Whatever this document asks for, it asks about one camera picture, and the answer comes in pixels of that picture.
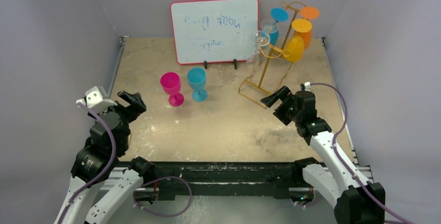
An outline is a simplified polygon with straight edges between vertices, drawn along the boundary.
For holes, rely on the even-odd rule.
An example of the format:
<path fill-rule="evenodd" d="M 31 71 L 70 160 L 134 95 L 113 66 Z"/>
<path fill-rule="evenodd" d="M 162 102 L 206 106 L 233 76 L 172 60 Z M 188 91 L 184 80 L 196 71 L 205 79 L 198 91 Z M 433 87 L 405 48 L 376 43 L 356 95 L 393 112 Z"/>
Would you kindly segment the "orange wine glass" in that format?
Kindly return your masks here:
<path fill-rule="evenodd" d="M 295 30 L 294 35 L 298 35 L 304 42 L 304 48 L 310 46 L 313 36 L 313 25 L 311 20 L 317 19 L 320 12 L 315 7 L 306 6 L 300 10 L 301 19 L 295 19 L 292 28 Z"/>

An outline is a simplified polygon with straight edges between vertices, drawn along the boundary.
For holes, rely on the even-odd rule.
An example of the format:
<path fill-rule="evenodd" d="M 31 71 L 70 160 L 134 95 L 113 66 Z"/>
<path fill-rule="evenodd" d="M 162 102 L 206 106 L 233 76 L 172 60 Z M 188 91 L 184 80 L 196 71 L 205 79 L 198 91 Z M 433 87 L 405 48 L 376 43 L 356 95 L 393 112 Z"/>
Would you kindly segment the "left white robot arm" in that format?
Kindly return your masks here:
<path fill-rule="evenodd" d="M 140 93 L 122 90 L 118 96 L 128 105 L 109 99 L 98 87 L 76 101 L 77 107 L 86 110 L 95 123 L 75 157 L 68 192 L 55 223 L 106 223 L 130 193 L 154 183 L 155 165 L 138 156 L 129 162 L 123 176 L 104 198 L 94 201 L 119 158 L 128 150 L 129 124 L 147 110 Z"/>

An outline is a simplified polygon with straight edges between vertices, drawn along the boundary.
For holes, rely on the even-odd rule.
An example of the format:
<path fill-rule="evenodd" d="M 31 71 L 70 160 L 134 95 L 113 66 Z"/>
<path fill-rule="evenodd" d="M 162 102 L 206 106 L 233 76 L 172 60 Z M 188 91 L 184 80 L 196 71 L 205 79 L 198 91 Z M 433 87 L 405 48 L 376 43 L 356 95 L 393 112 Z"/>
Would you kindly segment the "yellow wine glass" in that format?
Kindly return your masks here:
<path fill-rule="evenodd" d="M 291 23 L 294 34 L 286 43 L 282 55 L 289 62 L 300 61 L 304 50 L 312 40 L 312 23 L 307 19 L 295 19 Z"/>

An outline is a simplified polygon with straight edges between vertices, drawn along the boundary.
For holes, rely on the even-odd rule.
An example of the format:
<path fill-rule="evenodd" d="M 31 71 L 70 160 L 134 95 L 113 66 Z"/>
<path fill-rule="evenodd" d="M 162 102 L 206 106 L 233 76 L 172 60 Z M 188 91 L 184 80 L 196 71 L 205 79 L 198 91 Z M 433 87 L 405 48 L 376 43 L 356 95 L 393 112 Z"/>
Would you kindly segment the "light blue wine glass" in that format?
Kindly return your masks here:
<path fill-rule="evenodd" d="M 192 89 L 192 99 L 196 102 L 203 102 L 207 99 L 206 72 L 203 68 L 192 68 L 187 72 L 187 81 Z"/>

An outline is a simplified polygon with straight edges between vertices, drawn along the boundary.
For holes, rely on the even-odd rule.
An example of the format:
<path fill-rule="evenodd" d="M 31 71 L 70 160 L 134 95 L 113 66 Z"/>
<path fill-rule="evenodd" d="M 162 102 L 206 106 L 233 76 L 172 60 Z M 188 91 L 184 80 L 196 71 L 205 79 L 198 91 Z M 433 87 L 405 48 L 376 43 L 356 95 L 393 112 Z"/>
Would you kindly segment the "pink wine glass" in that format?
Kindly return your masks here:
<path fill-rule="evenodd" d="M 175 72 L 167 72 L 160 78 L 160 84 L 166 94 L 169 95 L 168 102 L 173 107 L 181 106 L 185 99 L 180 93 L 181 82 L 180 77 Z"/>

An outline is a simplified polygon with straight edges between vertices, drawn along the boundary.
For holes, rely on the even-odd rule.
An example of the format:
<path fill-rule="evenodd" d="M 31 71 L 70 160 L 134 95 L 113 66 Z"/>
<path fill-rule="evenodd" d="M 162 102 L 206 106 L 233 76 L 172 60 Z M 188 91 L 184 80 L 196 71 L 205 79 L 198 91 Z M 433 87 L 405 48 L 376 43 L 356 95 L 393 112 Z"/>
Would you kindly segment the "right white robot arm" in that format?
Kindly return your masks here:
<path fill-rule="evenodd" d="M 319 155 L 325 166 L 311 164 L 292 172 L 298 186 L 307 183 L 333 207 L 337 223 L 384 223 L 385 190 L 380 183 L 371 183 L 346 156 L 336 142 L 336 134 L 328 123 L 318 117 L 316 97 L 307 85 L 293 93 L 286 86 L 262 98 L 270 108 L 277 100 L 281 104 L 274 116 L 283 124 L 295 123 L 299 136 Z"/>

